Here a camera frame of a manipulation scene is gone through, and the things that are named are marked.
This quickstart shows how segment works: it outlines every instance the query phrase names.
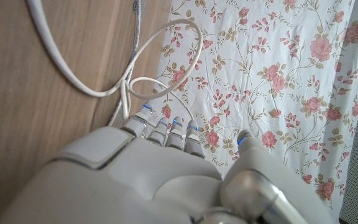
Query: leaf pattern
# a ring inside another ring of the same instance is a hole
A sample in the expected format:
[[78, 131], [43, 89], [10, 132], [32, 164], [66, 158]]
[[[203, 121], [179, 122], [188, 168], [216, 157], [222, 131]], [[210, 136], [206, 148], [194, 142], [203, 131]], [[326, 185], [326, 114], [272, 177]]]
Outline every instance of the leaf pattern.
[[[249, 129], [337, 219], [358, 119], [358, 1], [173, 0], [169, 19], [179, 18], [203, 33], [201, 57], [175, 93], [198, 122], [206, 160], [224, 176], [239, 157], [239, 131]], [[167, 29], [158, 80], [183, 76], [195, 34]], [[170, 95], [155, 101], [156, 120], [189, 119]]]

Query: metallic finger segment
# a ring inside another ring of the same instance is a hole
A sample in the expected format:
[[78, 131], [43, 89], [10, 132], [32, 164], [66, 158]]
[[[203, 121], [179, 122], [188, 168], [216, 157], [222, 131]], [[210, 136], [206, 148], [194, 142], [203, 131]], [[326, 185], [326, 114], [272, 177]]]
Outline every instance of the metallic finger segment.
[[149, 101], [147, 101], [134, 116], [127, 120], [121, 129], [133, 134], [135, 137], [141, 137], [152, 113], [153, 109]]
[[165, 141], [165, 135], [167, 133], [168, 119], [162, 118], [155, 129], [150, 133], [147, 140], [152, 141], [156, 145], [163, 146]]
[[203, 154], [203, 148], [200, 144], [200, 139], [198, 137], [198, 126], [195, 120], [191, 120], [188, 123], [186, 131], [186, 140], [185, 140], [185, 152], [205, 158]]
[[182, 139], [182, 125], [181, 125], [181, 117], [177, 116], [172, 123], [171, 131], [167, 138], [167, 143], [165, 143], [166, 147], [174, 147], [179, 150], [183, 150], [183, 139]]

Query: white robotic hand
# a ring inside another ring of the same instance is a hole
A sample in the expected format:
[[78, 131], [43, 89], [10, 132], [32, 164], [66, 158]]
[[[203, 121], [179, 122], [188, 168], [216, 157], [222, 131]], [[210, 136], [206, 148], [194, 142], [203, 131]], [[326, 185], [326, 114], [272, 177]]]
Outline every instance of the white robotic hand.
[[142, 138], [146, 104], [121, 130], [97, 129], [60, 151], [0, 223], [334, 223], [317, 195], [250, 132], [224, 180], [204, 160], [198, 127], [181, 118]]

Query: white cable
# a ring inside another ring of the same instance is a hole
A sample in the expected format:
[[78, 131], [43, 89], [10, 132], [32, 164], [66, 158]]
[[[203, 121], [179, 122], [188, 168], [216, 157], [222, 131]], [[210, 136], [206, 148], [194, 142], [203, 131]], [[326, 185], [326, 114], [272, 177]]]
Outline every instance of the white cable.
[[[140, 19], [142, 18], [141, 16], [141, 5], [140, 5], [140, 0], [135, 0], [134, 3], [134, 7], [136, 7], [134, 10], [136, 12], [136, 19], [135, 19], [135, 34], [134, 34], [134, 44], [132, 47], [132, 53], [131, 53], [131, 59], [134, 57], [136, 50], [137, 50], [137, 46], [139, 44], [139, 37], [140, 37]], [[129, 71], [127, 77], [126, 77], [126, 81], [129, 81], [131, 79], [132, 76], [132, 70], [133, 68]], [[119, 98], [118, 104], [116, 106], [116, 109], [114, 109], [114, 113], [112, 114], [109, 123], [107, 124], [108, 126], [112, 126], [113, 122], [116, 120], [117, 115], [119, 110], [121, 109], [122, 106], [122, 98]]]
[[201, 33], [201, 29], [193, 22], [190, 21], [188, 19], [178, 19], [175, 21], [170, 21], [168, 23], [166, 23], [163, 27], [161, 27], [156, 33], [154, 33], [146, 42], [143, 46], [140, 47], [140, 49], [136, 52], [136, 54], [134, 55], [134, 57], [131, 59], [131, 61], [129, 62], [129, 65], [127, 66], [125, 72], [122, 74], [121, 78], [118, 80], [118, 82], [109, 90], [106, 91], [94, 91], [92, 89], [90, 89], [89, 87], [87, 87], [85, 84], [83, 84], [74, 74], [73, 72], [70, 70], [70, 68], [68, 67], [68, 65], [66, 64], [66, 62], [64, 61], [62, 55], [60, 54], [56, 43], [53, 40], [52, 34], [50, 33], [46, 18], [45, 18], [45, 14], [44, 14], [44, 10], [42, 9], [42, 3], [41, 0], [28, 0], [27, 1], [29, 4], [29, 9], [30, 9], [30, 13], [33, 17], [35, 26], [37, 27], [37, 30], [40, 34], [40, 37], [42, 39], [42, 41], [44, 42], [44, 45], [46, 47], [46, 49], [48, 50], [52, 60], [56, 63], [57, 67], [60, 69], [60, 71], [62, 71], [62, 73], [64, 74], [64, 76], [74, 85], [76, 86], [79, 90], [83, 91], [84, 93], [88, 94], [89, 96], [93, 96], [93, 97], [104, 97], [104, 96], [108, 96], [113, 94], [120, 86], [122, 86], [122, 90], [121, 90], [121, 99], [122, 99], [122, 104], [123, 104], [123, 111], [125, 111], [125, 113], [128, 113], [128, 97], [127, 94], [125, 94], [124, 89], [126, 88], [125, 83], [125, 79], [128, 76], [128, 74], [130, 74], [135, 61], [137, 60], [137, 58], [139, 57], [139, 55], [142, 53], [142, 51], [146, 48], [146, 46], [148, 46], [150, 44], [150, 42], [161, 32], [165, 31], [166, 28], [173, 26], [175, 24], [188, 24], [190, 26], [192, 26], [193, 28], [196, 29], [197, 34], [198, 34], [198, 47], [196, 49], [196, 53], [195, 53], [195, 57], [193, 59], [193, 62], [190, 64], [190, 66], [188, 67], [187, 70], [185, 70], [185, 74], [182, 76], [182, 78], [180, 80], [178, 80], [177, 82], [175, 82], [172, 86], [166, 87], [164, 85], [165, 88], [167, 88], [164, 91], [158, 92], [156, 94], [153, 95], [141, 95], [136, 93], [133, 89], [132, 86], [134, 83], [142, 81], [142, 80], [146, 80], [146, 81], [152, 81], [155, 83], [159, 83], [162, 84], [161, 82], [151, 79], [151, 78], [147, 78], [147, 77], [139, 77], [139, 78], [135, 78], [133, 79], [130, 83], [129, 83], [129, 88], [128, 91], [133, 94], [135, 97], [138, 97], [140, 99], [144, 99], [144, 100], [151, 100], [151, 99], [156, 99], [159, 98], [161, 96], [166, 95], [167, 93], [171, 93], [173, 96], [175, 96], [175, 98], [177, 98], [179, 100], [179, 102], [186, 108], [186, 110], [189, 112], [191, 118], [193, 119], [193, 115], [191, 114], [190, 110], [187, 108], [187, 106], [184, 104], [184, 102], [182, 102], [175, 94], [172, 93], [172, 91], [176, 88], [178, 88], [185, 80], [186, 78], [188, 78], [188, 76], [190, 75], [190, 72], [194, 69], [196, 62], [198, 60], [198, 58], [200, 57], [201, 54], [201, 48], [202, 48], [202, 43], [203, 43], [203, 35]]

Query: floral bedsheet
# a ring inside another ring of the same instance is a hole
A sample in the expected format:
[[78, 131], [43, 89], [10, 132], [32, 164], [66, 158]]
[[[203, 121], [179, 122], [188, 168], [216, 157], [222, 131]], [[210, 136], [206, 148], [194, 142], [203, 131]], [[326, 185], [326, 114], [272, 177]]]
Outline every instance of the floral bedsheet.
[[[201, 57], [175, 93], [195, 115], [206, 160], [225, 175], [249, 129], [337, 219], [358, 119], [358, 1], [173, 0], [169, 19], [179, 18], [203, 31]], [[183, 76], [195, 37], [190, 26], [167, 29], [158, 80]], [[172, 95], [155, 104], [156, 120], [190, 118]]]

